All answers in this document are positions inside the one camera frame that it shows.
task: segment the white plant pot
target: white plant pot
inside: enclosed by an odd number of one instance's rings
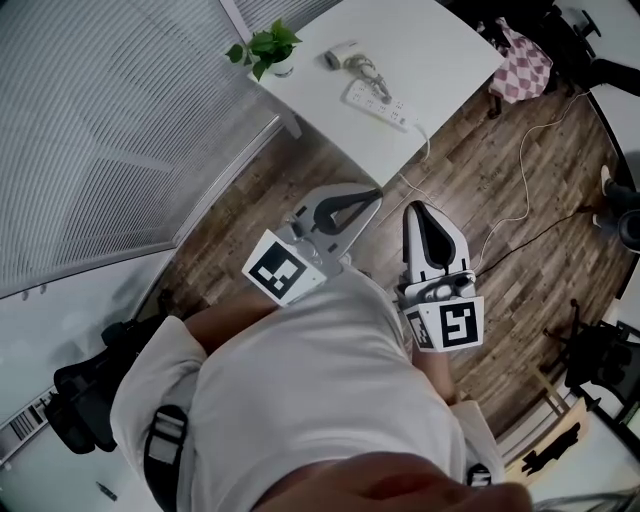
[[[269,71],[280,78],[288,77],[293,73],[293,59],[289,55],[286,59],[280,62],[274,62],[269,66]]]

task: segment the person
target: person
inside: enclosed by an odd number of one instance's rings
[[[618,185],[609,168],[600,171],[602,195],[607,199],[610,211],[593,215],[593,224],[609,234],[617,234],[631,251],[640,250],[640,193]]]
[[[387,294],[350,266],[287,308],[248,290],[165,320],[112,408],[143,480],[166,404],[188,411],[179,511],[531,510],[523,487],[498,485],[495,440],[447,356],[411,357]],[[493,485],[467,485],[479,461]]]

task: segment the shirt sleeve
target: shirt sleeve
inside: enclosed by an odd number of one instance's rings
[[[480,463],[491,473],[492,484],[504,482],[504,461],[478,403],[455,404],[451,406],[451,412],[458,419],[466,441],[467,471]]]
[[[111,409],[113,437],[144,480],[144,446],[156,411],[171,404],[189,408],[207,354],[182,321],[168,317],[125,375]]]

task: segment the white t-shirt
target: white t-shirt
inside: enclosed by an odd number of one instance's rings
[[[477,404],[444,403],[411,365],[388,296],[350,268],[209,358],[167,318],[122,381],[111,416],[143,479],[148,429],[169,394],[191,402],[181,512],[248,511],[297,468],[374,451],[420,455],[461,482],[481,461],[494,483],[504,479]]]

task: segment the power strip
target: power strip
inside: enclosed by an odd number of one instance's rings
[[[362,80],[353,82],[342,100],[347,105],[377,117],[404,133],[418,122],[415,114],[404,102],[393,99],[389,105],[385,105],[376,91]]]

